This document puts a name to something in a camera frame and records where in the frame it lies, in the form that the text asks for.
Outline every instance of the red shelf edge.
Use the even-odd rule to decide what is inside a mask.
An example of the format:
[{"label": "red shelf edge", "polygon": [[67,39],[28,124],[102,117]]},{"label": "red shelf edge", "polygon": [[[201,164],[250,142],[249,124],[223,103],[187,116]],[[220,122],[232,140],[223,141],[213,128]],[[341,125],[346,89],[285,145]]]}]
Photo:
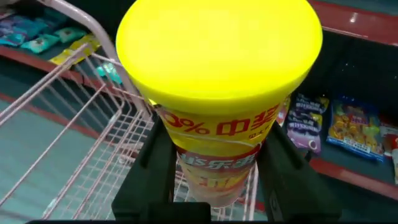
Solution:
[{"label": "red shelf edge", "polygon": [[398,17],[317,0],[307,0],[324,30],[398,46]]},{"label": "red shelf edge", "polygon": [[366,177],[322,159],[312,159],[310,161],[310,165],[319,174],[324,174],[349,184],[357,185],[358,187],[362,187],[394,200],[398,200],[398,186]]},{"label": "red shelf edge", "polygon": [[[8,103],[12,103],[15,101],[15,98],[7,96],[5,94],[0,93],[0,100],[4,100]],[[43,116],[51,121],[56,123],[60,123],[62,125],[66,125],[68,121],[56,114],[49,113],[42,109],[38,109],[32,105],[26,106],[25,109]],[[99,134],[97,132],[91,131],[88,128],[84,128],[82,126],[73,124],[71,126],[72,129],[83,133],[86,136],[91,138],[98,138]],[[391,185],[380,180],[375,180],[370,177],[363,176],[361,174],[357,174],[353,171],[347,170],[344,167],[338,166],[336,164],[332,164],[331,162],[324,161],[322,159],[312,159],[310,161],[310,165],[317,171],[319,174],[327,175],[329,177],[342,180],[349,184],[357,185],[358,187],[362,187],[364,189],[373,191],[375,193],[381,194],[383,196],[393,198],[394,200],[398,200],[398,187],[395,185]],[[255,206],[256,210],[265,211],[265,205],[262,202],[256,202]]]}]

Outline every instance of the blue package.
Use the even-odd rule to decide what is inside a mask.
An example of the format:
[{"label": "blue package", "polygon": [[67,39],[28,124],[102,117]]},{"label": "blue package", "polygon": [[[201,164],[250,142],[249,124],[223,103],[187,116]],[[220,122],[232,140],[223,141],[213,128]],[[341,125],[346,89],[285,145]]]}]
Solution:
[{"label": "blue package", "polygon": [[47,25],[42,22],[34,22],[25,19],[15,24],[12,28],[14,29],[14,32],[25,34],[26,39],[31,40],[47,28]]},{"label": "blue package", "polygon": [[0,37],[0,45],[10,45],[13,47],[20,46],[26,41],[26,36],[24,34],[18,34],[15,32],[8,33]]},{"label": "blue package", "polygon": [[10,28],[4,28],[4,27],[0,27],[0,37],[7,35],[7,34],[11,34],[14,31],[12,31],[12,29]]},{"label": "blue package", "polygon": [[367,159],[384,162],[378,111],[347,96],[331,104],[331,124],[326,141]]},{"label": "blue package", "polygon": [[109,74],[114,82],[122,84],[122,80],[112,63],[104,63],[102,66],[98,66],[96,70],[101,77],[105,77],[106,74]]},{"label": "blue package", "polygon": [[55,45],[59,40],[60,39],[56,36],[43,34],[34,40],[22,44],[21,48],[29,49],[33,51],[33,53],[39,54]]},{"label": "blue package", "polygon": [[62,43],[66,43],[80,39],[87,33],[79,28],[67,27],[56,31],[54,34],[60,38]]},{"label": "blue package", "polygon": [[11,28],[26,19],[24,16],[10,16],[0,21],[0,27]]},{"label": "blue package", "polygon": [[36,18],[35,22],[45,24],[47,27],[43,30],[44,32],[53,32],[55,29],[63,25],[67,21],[68,17],[64,14],[55,11],[53,9],[44,9],[44,15]]}]

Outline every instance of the shopping cart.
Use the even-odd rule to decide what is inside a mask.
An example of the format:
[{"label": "shopping cart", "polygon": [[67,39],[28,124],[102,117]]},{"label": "shopping cart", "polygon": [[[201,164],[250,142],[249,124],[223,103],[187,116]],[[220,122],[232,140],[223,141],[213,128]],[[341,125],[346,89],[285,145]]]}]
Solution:
[{"label": "shopping cart", "polygon": [[[0,142],[7,145],[1,149],[0,223],[112,220],[111,203],[154,125],[154,113],[95,19],[66,1],[40,2],[89,28],[102,49],[86,56],[91,46],[81,46],[18,99],[0,102]],[[75,63],[80,57],[85,60]],[[122,85],[98,74],[104,63],[115,66]],[[213,219],[265,219],[256,211],[256,188],[253,169],[242,196],[212,209]],[[193,200],[182,172],[175,174],[174,191],[175,201]]]},{"label": "shopping cart", "polygon": [[[101,49],[87,56],[91,45],[82,45],[16,100],[0,101],[0,223],[114,220],[114,214],[124,215],[114,199],[129,198],[123,194],[134,191],[127,180],[136,178],[134,168],[148,142],[167,136],[163,145],[172,149],[173,144],[165,129],[154,134],[162,123],[131,83],[100,24],[63,0],[39,1],[89,28]],[[104,64],[115,67],[123,84],[112,80]],[[175,157],[175,151],[168,152]],[[174,193],[169,200],[194,202],[177,161],[171,161]],[[266,220],[256,203],[259,176],[271,220],[338,218],[341,210],[331,194],[277,124],[257,164],[234,204],[210,209],[212,220]]]}]

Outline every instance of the product label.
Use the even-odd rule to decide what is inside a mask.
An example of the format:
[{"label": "product label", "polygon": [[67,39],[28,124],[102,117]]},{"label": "product label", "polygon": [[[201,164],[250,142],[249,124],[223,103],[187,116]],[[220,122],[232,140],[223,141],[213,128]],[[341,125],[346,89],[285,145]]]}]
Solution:
[{"label": "product label", "polygon": [[183,113],[163,106],[157,112],[177,146],[188,183],[205,192],[227,194],[243,185],[279,108],[277,104],[231,116]]},{"label": "product label", "polygon": [[257,144],[254,149],[247,153],[230,157],[206,156],[186,151],[180,147],[177,147],[177,151],[181,161],[190,166],[212,172],[239,172],[254,164],[260,148],[261,144]]}]

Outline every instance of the candy bag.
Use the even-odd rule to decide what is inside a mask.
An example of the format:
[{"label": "candy bag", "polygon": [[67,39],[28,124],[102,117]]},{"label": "candy bag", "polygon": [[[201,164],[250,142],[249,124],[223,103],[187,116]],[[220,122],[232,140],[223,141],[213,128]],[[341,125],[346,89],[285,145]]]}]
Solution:
[{"label": "candy bag", "polygon": [[78,28],[68,27],[60,29],[54,34],[60,38],[62,43],[66,43],[83,37],[86,32]]},{"label": "candy bag", "polygon": [[297,147],[321,151],[320,131],[322,114],[326,111],[329,100],[324,97],[308,98],[298,94],[287,116],[287,135]]},{"label": "candy bag", "polygon": [[12,28],[17,23],[20,23],[28,18],[23,16],[10,16],[0,21],[0,27]]},{"label": "candy bag", "polygon": [[7,34],[12,34],[13,32],[14,31],[12,31],[12,29],[0,27],[0,37]]},{"label": "candy bag", "polygon": [[122,84],[122,80],[112,63],[104,63],[102,66],[98,66],[96,70],[101,77],[105,77],[108,74],[114,82]]},{"label": "candy bag", "polygon": [[83,53],[85,54],[85,56],[77,58],[76,62],[74,64],[81,62],[87,56],[91,55],[95,50],[97,50],[101,46],[100,42],[95,38],[94,35],[87,34],[84,37],[82,37],[81,39],[74,41],[74,43],[72,43],[71,46],[69,46],[69,48],[66,49],[66,51],[64,50],[59,55],[50,59],[50,61],[57,65],[62,64],[64,61],[66,61],[66,59],[68,58],[68,55],[71,55],[75,50],[77,50],[79,47],[81,47],[85,43],[89,43],[91,46],[88,48],[85,48],[83,50]]},{"label": "candy bag", "polygon": [[10,45],[17,47],[23,44],[25,40],[26,36],[24,34],[18,34],[12,31],[0,37],[0,45]]},{"label": "candy bag", "polygon": [[384,161],[377,109],[346,96],[333,100],[327,142]]},{"label": "candy bag", "polygon": [[286,115],[289,111],[289,106],[290,106],[290,95],[286,97],[284,100],[282,107],[278,113],[278,116],[276,117],[276,121],[280,126],[284,125]]},{"label": "candy bag", "polygon": [[55,45],[59,40],[60,39],[56,36],[43,34],[34,40],[22,44],[21,48],[29,49],[33,51],[33,53],[39,54]]},{"label": "candy bag", "polygon": [[48,8],[48,7],[44,9],[44,17],[49,18],[53,21],[57,21],[61,24],[66,22],[68,19],[68,17],[66,15],[64,15],[61,12],[58,12],[54,9]]},{"label": "candy bag", "polygon": [[14,32],[24,34],[27,40],[31,40],[47,28],[47,25],[42,22],[34,22],[24,19],[15,23],[12,28],[14,29]]},{"label": "candy bag", "polygon": [[72,55],[72,53],[73,52],[70,49],[65,49],[65,50],[63,50],[62,53],[55,56],[54,58],[51,58],[49,61],[56,65],[61,65]]},{"label": "candy bag", "polygon": [[84,60],[87,56],[91,55],[93,52],[95,52],[101,46],[100,42],[96,39],[96,37],[93,34],[87,34],[84,37],[82,37],[80,40],[74,41],[74,43],[71,44],[69,49],[77,50],[79,47],[81,47],[85,43],[89,43],[90,47],[87,47],[83,50],[85,57],[77,58],[75,64]]}]

